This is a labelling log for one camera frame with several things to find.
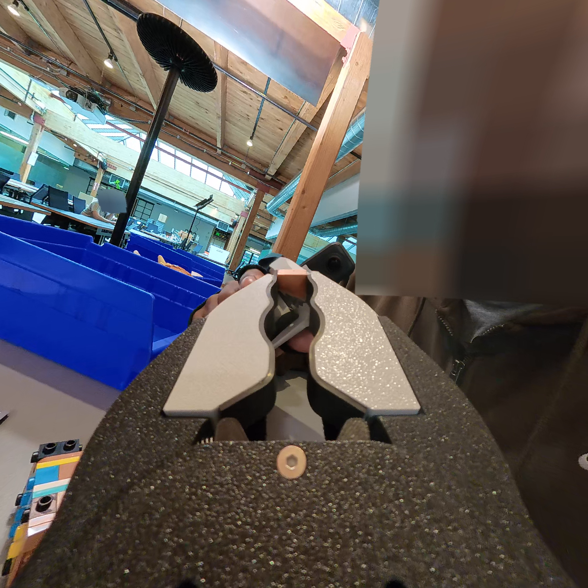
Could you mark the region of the black floor lamp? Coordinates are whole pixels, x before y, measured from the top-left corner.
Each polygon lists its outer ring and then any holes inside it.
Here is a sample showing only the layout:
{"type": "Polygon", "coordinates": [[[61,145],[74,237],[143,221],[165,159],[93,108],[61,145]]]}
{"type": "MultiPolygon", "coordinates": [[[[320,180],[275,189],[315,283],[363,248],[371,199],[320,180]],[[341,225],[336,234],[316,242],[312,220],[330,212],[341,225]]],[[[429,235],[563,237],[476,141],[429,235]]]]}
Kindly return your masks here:
{"type": "Polygon", "coordinates": [[[153,121],[126,192],[126,210],[118,214],[109,243],[121,247],[130,213],[146,173],[153,147],[165,120],[178,81],[202,93],[217,87],[217,71],[206,52],[179,26],[155,13],[143,13],[136,24],[143,47],[168,72],[153,121]]]}

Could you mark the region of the large blue storage bin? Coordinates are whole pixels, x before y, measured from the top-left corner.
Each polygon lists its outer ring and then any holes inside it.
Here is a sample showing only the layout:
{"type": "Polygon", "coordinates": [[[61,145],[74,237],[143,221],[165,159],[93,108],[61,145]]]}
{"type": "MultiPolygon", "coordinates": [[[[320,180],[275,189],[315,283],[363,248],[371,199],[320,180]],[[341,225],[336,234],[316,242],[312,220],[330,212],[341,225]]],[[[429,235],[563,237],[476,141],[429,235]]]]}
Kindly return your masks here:
{"type": "Polygon", "coordinates": [[[219,287],[89,235],[1,217],[1,339],[118,390],[219,287]]]}

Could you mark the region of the person's grey shirt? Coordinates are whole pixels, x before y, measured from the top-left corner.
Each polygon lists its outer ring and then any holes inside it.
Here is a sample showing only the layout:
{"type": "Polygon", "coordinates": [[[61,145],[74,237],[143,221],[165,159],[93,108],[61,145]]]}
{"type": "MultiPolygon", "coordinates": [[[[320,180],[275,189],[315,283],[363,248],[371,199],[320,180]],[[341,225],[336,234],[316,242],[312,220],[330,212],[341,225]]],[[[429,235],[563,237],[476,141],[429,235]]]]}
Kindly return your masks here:
{"type": "Polygon", "coordinates": [[[583,322],[586,307],[549,306],[532,303],[464,300],[467,318],[463,340],[480,337],[514,326],[549,326],[583,322]]]}

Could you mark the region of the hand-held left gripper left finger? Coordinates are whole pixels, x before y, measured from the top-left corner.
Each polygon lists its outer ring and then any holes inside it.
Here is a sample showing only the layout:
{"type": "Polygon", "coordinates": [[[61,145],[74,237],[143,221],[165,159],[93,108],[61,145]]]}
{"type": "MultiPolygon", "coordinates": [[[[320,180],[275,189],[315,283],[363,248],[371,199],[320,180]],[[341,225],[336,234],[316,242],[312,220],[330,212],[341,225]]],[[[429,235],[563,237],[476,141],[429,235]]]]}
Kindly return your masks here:
{"type": "Polygon", "coordinates": [[[217,417],[270,384],[275,349],[265,319],[273,310],[275,275],[265,275],[218,305],[164,405],[167,416],[217,417]]]}

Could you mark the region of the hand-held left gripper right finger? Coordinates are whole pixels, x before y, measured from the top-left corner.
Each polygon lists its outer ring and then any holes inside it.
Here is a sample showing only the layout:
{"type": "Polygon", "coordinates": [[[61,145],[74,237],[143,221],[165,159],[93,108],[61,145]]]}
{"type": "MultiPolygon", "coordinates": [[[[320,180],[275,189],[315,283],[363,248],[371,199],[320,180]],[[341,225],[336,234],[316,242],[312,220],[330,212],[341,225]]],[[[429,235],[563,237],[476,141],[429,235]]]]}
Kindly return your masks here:
{"type": "Polygon", "coordinates": [[[310,271],[318,332],[309,350],[315,382],[366,416],[416,415],[420,404],[376,312],[310,271]]]}

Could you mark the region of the small brown brick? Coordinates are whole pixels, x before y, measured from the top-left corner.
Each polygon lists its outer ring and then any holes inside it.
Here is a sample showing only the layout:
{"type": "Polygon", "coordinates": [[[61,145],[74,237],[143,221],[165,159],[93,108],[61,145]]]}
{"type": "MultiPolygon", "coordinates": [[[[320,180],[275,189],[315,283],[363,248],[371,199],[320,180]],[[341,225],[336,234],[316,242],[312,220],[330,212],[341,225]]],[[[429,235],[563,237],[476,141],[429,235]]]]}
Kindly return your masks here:
{"type": "Polygon", "coordinates": [[[276,273],[278,291],[299,300],[307,299],[308,273],[303,269],[279,269],[276,273]]]}

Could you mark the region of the black tripod stand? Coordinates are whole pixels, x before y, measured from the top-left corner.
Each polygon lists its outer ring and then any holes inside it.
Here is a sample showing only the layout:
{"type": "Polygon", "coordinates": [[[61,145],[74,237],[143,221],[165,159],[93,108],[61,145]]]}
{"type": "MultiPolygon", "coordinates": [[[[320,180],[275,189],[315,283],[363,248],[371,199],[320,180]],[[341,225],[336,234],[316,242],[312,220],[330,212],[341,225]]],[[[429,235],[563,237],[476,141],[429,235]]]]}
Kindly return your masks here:
{"type": "Polygon", "coordinates": [[[213,202],[213,196],[210,195],[209,198],[206,198],[204,200],[202,200],[201,202],[197,203],[197,205],[195,206],[195,213],[194,213],[194,217],[192,219],[192,222],[190,224],[190,227],[187,231],[187,235],[186,237],[183,239],[182,244],[180,246],[181,250],[185,251],[186,246],[188,244],[188,241],[190,240],[190,235],[192,233],[192,228],[194,227],[194,223],[197,217],[197,214],[207,205],[211,204],[213,202]]]}

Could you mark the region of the ceiling mounted heater unit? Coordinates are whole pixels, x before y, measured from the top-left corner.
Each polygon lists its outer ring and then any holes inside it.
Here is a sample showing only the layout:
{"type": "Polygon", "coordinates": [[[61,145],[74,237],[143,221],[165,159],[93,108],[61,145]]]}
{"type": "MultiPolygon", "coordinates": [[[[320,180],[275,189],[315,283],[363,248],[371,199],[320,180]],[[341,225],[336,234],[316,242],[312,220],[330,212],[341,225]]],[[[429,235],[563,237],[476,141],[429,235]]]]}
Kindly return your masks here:
{"type": "Polygon", "coordinates": [[[71,104],[77,104],[83,110],[88,112],[99,111],[101,114],[106,114],[111,104],[109,99],[105,99],[98,92],[83,91],[70,87],[61,87],[58,89],[58,95],[65,101],[71,104]]]}

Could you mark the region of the multicoloured brick model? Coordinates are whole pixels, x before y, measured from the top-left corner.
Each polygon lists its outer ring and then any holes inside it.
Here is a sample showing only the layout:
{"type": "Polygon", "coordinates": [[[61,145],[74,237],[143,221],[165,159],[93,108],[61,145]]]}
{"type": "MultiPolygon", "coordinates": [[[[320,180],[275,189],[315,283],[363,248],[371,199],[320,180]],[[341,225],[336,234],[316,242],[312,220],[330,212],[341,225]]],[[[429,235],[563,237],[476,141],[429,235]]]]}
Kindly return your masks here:
{"type": "Polygon", "coordinates": [[[83,445],[76,438],[41,444],[32,453],[30,474],[15,500],[1,569],[5,587],[12,586],[55,520],[82,455],[83,445]]]}

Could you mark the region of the wooden support post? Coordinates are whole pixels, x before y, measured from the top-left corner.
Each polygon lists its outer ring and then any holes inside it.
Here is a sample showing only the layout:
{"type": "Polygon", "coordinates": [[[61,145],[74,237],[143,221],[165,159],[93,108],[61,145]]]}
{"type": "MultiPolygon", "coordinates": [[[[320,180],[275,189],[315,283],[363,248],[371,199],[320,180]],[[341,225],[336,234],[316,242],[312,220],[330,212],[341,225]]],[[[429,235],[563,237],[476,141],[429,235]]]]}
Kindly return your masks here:
{"type": "Polygon", "coordinates": [[[362,93],[371,65],[371,40],[358,32],[342,67],[273,251],[295,262],[362,93]]]}

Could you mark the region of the person's brown jacket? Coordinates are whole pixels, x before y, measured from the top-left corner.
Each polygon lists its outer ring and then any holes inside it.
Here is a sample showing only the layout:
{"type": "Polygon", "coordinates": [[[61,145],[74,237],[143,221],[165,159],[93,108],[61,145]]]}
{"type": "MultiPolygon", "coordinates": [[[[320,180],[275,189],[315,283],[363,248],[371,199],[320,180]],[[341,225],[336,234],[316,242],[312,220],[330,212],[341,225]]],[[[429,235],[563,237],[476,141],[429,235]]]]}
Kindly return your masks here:
{"type": "Polygon", "coordinates": [[[535,526],[587,587],[587,318],[468,343],[465,299],[360,296],[457,384],[509,464],[535,526]]]}

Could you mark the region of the long white office table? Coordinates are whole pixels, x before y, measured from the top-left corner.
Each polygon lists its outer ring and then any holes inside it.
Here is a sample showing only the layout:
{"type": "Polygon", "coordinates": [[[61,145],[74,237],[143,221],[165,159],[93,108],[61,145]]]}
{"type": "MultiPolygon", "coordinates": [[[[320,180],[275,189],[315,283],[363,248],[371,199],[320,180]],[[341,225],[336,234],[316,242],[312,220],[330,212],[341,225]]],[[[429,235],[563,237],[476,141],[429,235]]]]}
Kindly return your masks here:
{"type": "Polygon", "coordinates": [[[96,229],[101,229],[101,230],[105,230],[108,232],[113,232],[114,228],[115,228],[115,226],[112,223],[109,223],[107,221],[97,220],[97,219],[94,219],[92,217],[87,217],[82,214],[70,212],[68,210],[56,209],[56,208],[53,208],[53,207],[50,207],[47,205],[41,205],[41,204],[37,204],[37,207],[39,207],[40,209],[43,209],[46,212],[55,213],[59,216],[66,217],[66,218],[70,219],[71,221],[82,223],[87,226],[92,226],[96,229]]]}

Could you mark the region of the reddish wooden post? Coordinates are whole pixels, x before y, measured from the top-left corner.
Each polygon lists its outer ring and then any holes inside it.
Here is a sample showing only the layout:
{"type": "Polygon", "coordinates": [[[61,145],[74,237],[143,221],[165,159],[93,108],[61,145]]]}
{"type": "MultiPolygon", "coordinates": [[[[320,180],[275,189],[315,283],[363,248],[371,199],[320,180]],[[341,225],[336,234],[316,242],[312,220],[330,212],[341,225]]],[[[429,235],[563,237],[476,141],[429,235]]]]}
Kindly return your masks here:
{"type": "Polygon", "coordinates": [[[234,248],[232,250],[232,255],[229,264],[229,270],[235,271],[242,260],[243,252],[245,249],[246,241],[249,237],[251,232],[252,225],[258,213],[259,207],[261,202],[263,201],[263,197],[265,193],[261,190],[257,190],[254,196],[254,200],[250,205],[249,209],[247,210],[246,217],[242,217],[239,221],[238,231],[236,233],[236,237],[238,239],[234,243],[234,248]]]}

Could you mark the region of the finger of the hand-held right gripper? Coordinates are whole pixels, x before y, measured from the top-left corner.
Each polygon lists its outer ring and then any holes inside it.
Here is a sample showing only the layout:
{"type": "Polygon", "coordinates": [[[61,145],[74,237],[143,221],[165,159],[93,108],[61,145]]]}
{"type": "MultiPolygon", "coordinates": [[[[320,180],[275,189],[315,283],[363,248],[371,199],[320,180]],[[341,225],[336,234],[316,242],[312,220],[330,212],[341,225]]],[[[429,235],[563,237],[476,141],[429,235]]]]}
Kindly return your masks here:
{"type": "Polygon", "coordinates": [[[265,274],[276,277],[307,278],[307,270],[284,256],[267,256],[258,263],[265,274]]]}
{"type": "Polygon", "coordinates": [[[277,294],[273,309],[271,342],[278,348],[309,326],[309,304],[286,294],[277,294]]]}

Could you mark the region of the row of black office chairs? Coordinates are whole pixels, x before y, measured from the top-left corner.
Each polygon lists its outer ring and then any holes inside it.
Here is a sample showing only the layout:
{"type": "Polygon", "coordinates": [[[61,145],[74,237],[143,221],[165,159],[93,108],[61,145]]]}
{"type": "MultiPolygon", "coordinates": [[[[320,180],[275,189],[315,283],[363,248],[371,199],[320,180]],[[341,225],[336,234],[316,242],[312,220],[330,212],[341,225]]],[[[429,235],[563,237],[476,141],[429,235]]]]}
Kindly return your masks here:
{"type": "Polygon", "coordinates": [[[74,197],[67,192],[57,187],[51,187],[45,183],[40,187],[25,184],[16,177],[8,176],[1,173],[1,190],[8,190],[16,194],[24,194],[28,201],[39,201],[51,208],[63,210],[67,212],[74,212],[74,197]]]}

